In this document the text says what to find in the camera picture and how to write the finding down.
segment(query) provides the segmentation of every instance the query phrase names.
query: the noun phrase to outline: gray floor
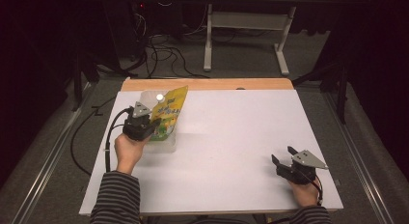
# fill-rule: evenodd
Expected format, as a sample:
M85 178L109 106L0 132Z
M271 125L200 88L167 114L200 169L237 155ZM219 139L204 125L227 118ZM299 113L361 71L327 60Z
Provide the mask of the gray floor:
M186 59L186 67L209 77L281 77L277 60L272 51L272 42L277 33L267 33L259 37L259 31L241 30L231 42L213 44L212 72L203 72L204 39L183 42L157 37L153 40L160 44L177 46ZM218 35L215 40L228 40L229 34ZM285 55L290 71L289 78L296 78L310 71L327 35L307 36L305 33L289 35ZM169 55L160 52L159 59ZM153 76L175 76L171 71L173 59L160 61ZM183 71L179 57L174 70ZM153 60L149 60L149 70ZM140 76L146 77L145 66L137 69ZM44 189L38 191L39 199L26 215L26 223L87 223L89 218L78 215L89 177L73 164L70 158L69 141L73 131L93 111L94 105L100 105L111 98L120 89L123 78L102 75L99 83L86 90L88 98L80 112L73 113L73 98L70 97L52 117L49 118L36 140L21 159L13 174L0 191L0 223L10 223L14 219L30 188L41 171L48 154L55 144L62 143L61 157L55 168L51 168L51 177L44 180ZM351 87L348 87L346 103L346 126L340 125L334 115L332 95L321 94L316 82L297 87L315 137L324 154L331 174L336 180L338 191L344 205L343 210L331 212L334 223L407 223L409 219L409 185L395 163L385 150L374 132L370 121L363 112ZM107 126L113 101L99 110L102 116L92 116L78 132L74 141L74 153L77 160L86 169L94 167L96 151ZM60 133L68 121L78 116L66 141L58 141ZM268 213L276 219L290 213ZM228 215L229 218L247 220L255 223L251 215ZM163 217L160 223L188 223L192 216Z

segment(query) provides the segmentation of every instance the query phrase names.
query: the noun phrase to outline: white board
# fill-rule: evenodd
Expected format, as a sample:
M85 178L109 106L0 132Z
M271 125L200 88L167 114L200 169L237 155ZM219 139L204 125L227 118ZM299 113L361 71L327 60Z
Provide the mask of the white board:
M108 127L140 95L119 92ZM95 205L108 127L80 214L89 215ZM113 131L111 143L120 133L120 128ZM309 150L325 162L295 90L189 91L177 121L177 150L144 154L134 169L141 184L141 214L296 210L287 181L271 162L274 154L289 165L287 146ZM116 165L111 144L112 169ZM330 171L317 169L317 174L324 186L323 206L342 209Z

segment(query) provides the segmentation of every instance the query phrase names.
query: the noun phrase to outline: wooden edge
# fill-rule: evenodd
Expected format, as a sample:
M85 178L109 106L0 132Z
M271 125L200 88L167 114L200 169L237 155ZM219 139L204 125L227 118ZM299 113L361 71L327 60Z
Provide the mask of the wooden edge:
M126 79L121 91L173 90L293 90L287 78L218 78L218 79Z
M192 212L149 212L141 213L141 216L178 216L178 215L221 215L221 214L268 214L268 213L284 213L284 212L296 212L299 209L294 210L229 210L229 211L192 211ZM328 209L329 212L335 212L342 209Z

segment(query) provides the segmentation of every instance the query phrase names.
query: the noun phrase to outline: metal rail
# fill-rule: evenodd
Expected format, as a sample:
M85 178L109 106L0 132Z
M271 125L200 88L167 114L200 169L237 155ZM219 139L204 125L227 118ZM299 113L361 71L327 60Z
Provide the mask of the metal rail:
M27 223L28 219L32 211L34 210L37 201L39 200L42 192L45 189L51 175L57 166L57 163L64 151L64 145L66 143L67 137L70 134L70 131L81 114L82 105L85 101L89 98L90 94L94 90L95 86L90 83L84 88L85 96L83 102L79 105L78 109L71 114L69 121L67 122L66 126L64 127L63 131L60 133L54 147L51 149L50 153L46 157L45 163L43 164L40 172L38 173L36 180L34 181L30 191L28 192L26 198L24 199L23 203L21 204L18 212L14 216L12 223Z
M348 153L352 159L352 165L354 166L358 178L361 181L361 184L366 192L370 204L376 214L376 217L379 220L379 223L390 224L394 223L386 204L384 203L381 194L379 193L379 189L375 182L373 181L367 166L365 165L364 161L361 158L359 150L357 149L350 133L346 125L344 125L341 120L338 118L336 113L336 105L334 99L331 97L330 93L323 94L324 100L327 102L328 106L330 106L330 111L334 116L337 124L340 128L341 134L343 139L345 140Z

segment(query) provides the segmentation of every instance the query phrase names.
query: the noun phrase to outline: wooden board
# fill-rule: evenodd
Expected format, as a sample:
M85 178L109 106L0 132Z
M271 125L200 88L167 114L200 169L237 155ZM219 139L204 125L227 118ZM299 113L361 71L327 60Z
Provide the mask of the wooden board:
M126 79L121 91L173 90L182 86L189 90L291 90L287 78L218 78L218 79Z

